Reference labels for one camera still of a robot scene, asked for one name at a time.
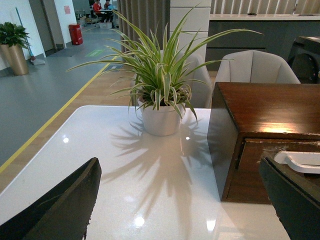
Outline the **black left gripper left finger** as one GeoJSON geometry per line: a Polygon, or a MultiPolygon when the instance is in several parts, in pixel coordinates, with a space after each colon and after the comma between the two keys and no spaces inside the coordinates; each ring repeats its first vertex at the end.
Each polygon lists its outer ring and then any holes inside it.
{"type": "Polygon", "coordinates": [[[84,240],[102,169],[93,157],[0,226],[2,240],[84,240]]]}

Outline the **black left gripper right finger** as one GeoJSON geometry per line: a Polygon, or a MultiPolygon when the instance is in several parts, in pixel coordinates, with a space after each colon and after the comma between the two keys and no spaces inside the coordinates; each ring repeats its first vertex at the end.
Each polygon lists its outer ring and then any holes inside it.
{"type": "Polygon", "coordinates": [[[258,167],[268,198],[291,240],[320,238],[320,175],[300,173],[270,157],[258,167]]]}

